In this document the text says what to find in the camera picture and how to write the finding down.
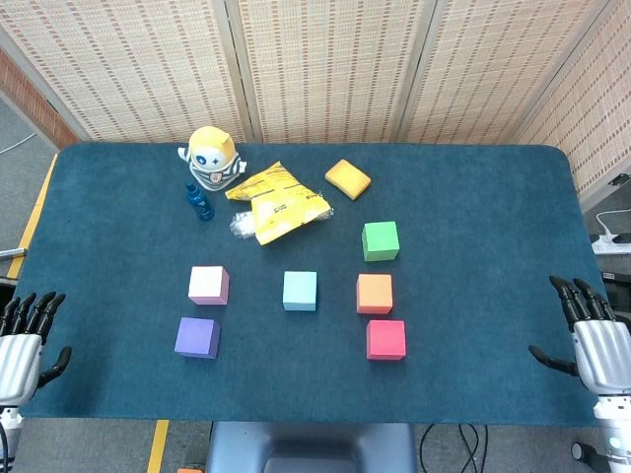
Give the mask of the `purple foam cube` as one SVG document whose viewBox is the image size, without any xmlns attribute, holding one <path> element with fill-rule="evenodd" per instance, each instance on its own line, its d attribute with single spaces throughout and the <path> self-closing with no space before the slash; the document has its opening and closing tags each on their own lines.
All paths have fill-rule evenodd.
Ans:
<svg viewBox="0 0 631 473">
<path fill-rule="evenodd" d="M 216 320 L 183 317 L 175 340 L 175 352 L 192 358 L 215 359 L 221 327 Z"/>
</svg>

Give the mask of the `red foam cube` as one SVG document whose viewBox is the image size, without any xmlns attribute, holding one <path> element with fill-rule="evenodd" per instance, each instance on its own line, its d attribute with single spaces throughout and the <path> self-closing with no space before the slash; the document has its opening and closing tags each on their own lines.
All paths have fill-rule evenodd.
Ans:
<svg viewBox="0 0 631 473">
<path fill-rule="evenodd" d="M 399 361 L 406 357 L 405 322 L 371 320 L 366 327 L 366 357 L 372 361 Z"/>
</svg>

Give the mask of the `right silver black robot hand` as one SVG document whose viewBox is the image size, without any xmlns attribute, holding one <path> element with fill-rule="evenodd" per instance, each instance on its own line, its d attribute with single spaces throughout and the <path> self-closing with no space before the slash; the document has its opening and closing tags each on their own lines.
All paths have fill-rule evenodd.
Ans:
<svg viewBox="0 0 631 473">
<path fill-rule="evenodd" d="M 561 302 L 575 360 L 551 358 L 533 345 L 529 352 L 542 365 L 578 377 L 595 395 L 631 395 L 631 322 L 618 318 L 584 280 L 551 276 L 549 281 Z"/>
</svg>

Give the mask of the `blue spray bottle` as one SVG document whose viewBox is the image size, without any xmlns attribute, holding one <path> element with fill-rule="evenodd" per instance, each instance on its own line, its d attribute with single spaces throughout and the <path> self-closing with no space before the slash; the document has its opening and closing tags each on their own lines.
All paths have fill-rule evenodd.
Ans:
<svg viewBox="0 0 631 473">
<path fill-rule="evenodd" d="M 210 205 L 205 192 L 197 184 L 185 186 L 186 198 L 201 221 L 211 221 L 214 218 L 214 209 Z"/>
</svg>

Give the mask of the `bundle of clear straws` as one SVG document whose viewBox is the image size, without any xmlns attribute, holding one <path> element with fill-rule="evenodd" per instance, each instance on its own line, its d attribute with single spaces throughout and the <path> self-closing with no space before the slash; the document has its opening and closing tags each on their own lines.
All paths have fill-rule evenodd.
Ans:
<svg viewBox="0 0 631 473">
<path fill-rule="evenodd" d="M 230 230 L 234 236 L 250 238 L 255 236 L 255 220 L 251 210 L 236 213 L 230 222 Z"/>
</svg>

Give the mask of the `pink foam cube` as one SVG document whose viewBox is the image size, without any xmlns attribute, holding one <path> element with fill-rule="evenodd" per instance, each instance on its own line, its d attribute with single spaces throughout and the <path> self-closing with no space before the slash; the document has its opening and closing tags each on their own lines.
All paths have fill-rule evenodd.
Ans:
<svg viewBox="0 0 631 473">
<path fill-rule="evenodd" d="M 188 297 L 198 305 L 226 305 L 230 277 L 223 266 L 193 266 Z"/>
</svg>

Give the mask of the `black box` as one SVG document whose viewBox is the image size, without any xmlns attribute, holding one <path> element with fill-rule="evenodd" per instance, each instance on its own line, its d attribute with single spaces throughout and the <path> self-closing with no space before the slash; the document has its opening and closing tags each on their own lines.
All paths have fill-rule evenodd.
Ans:
<svg viewBox="0 0 631 473">
<path fill-rule="evenodd" d="M 631 275 L 613 271 L 601 271 L 600 275 L 609 295 L 616 294 L 631 298 Z"/>
</svg>

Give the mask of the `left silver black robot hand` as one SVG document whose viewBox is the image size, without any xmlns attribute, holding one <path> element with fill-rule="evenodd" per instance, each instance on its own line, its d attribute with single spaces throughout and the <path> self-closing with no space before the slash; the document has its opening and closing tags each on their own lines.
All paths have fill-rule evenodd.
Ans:
<svg viewBox="0 0 631 473">
<path fill-rule="evenodd" d="M 69 346 L 61 349 L 51 368 L 40 368 L 55 314 L 65 298 L 63 293 L 31 293 L 11 299 L 0 310 L 0 410 L 25 405 L 66 370 L 72 355 Z"/>
</svg>

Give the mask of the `grey robot torso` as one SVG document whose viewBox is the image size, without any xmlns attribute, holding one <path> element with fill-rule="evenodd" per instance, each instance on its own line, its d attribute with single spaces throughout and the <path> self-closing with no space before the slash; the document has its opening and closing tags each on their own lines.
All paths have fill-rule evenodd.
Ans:
<svg viewBox="0 0 631 473">
<path fill-rule="evenodd" d="M 414 428 L 215 422 L 205 473 L 418 473 Z"/>
</svg>

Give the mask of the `teal felt table cloth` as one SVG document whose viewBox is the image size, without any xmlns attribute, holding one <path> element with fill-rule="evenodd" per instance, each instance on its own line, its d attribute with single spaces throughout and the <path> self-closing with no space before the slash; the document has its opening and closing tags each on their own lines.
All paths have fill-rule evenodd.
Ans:
<svg viewBox="0 0 631 473">
<path fill-rule="evenodd" d="M 571 359 L 551 276 L 602 281 L 565 155 L 547 146 L 242 144 L 280 162 L 333 215 L 260 245 L 241 202 L 199 220 L 176 144 L 82 143 L 58 157 L 17 292 L 66 295 L 42 362 L 72 348 L 29 417 L 589 426 L 594 397 L 529 353 Z M 371 184 L 351 200 L 340 160 Z M 394 260 L 367 262 L 365 223 L 396 222 Z M 188 297 L 223 266 L 226 305 Z M 287 311 L 286 271 L 314 271 L 315 311 Z M 356 311 L 359 274 L 389 274 L 389 314 Z M 180 320 L 216 320 L 215 359 L 175 352 Z M 405 322 L 406 357 L 366 357 L 371 320 Z"/>
</svg>

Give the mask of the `green foam cube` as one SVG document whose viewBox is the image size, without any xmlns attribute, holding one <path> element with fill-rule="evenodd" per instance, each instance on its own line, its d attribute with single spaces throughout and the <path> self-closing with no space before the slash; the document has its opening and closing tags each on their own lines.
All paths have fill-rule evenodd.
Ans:
<svg viewBox="0 0 631 473">
<path fill-rule="evenodd" d="M 400 250 L 396 222 L 365 223 L 362 248 L 367 262 L 394 260 Z"/>
</svg>

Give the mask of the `orange foam cube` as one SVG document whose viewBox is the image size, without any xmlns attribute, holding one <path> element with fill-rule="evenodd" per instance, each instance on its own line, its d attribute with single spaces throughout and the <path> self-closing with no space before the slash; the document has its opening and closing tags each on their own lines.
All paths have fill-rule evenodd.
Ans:
<svg viewBox="0 0 631 473">
<path fill-rule="evenodd" d="M 393 307 L 392 278 L 389 274 L 359 274 L 356 283 L 356 311 L 360 314 L 389 314 Z"/>
</svg>

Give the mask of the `yellow plush robot toy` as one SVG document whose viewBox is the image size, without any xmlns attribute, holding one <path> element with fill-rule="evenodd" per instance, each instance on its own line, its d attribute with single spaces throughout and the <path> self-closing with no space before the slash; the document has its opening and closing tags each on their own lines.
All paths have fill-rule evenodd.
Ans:
<svg viewBox="0 0 631 473">
<path fill-rule="evenodd" d="M 203 126 L 189 137 L 186 147 L 177 148 L 197 182 L 209 191 L 219 191 L 246 170 L 232 136 L 217 127 Z"/>
</svg>

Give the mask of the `yellow sponge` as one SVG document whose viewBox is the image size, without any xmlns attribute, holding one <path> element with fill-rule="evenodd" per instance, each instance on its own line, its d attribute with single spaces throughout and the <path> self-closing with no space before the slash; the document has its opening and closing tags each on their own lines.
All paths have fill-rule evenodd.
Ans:
<svg viewBox="0 0 631 473">
<path fill-rule="evenodd" d="M 344 159 L 329 169 L 324 178 L 351 200 L 356 200 L 371 184 L 365 173 Z"/>
</svg>

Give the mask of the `woven bamboo folding screen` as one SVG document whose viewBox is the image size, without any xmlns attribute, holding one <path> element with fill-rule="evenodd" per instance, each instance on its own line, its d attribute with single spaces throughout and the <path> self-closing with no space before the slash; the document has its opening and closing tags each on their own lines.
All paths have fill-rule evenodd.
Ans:
<svg viewBox="0 0 631 473">
<path fill-rule="evenodd" d="M 0 0 L 0 93 L 56 147 L 546 144 L 631 179 L 631 0 Z"/>
</svg>

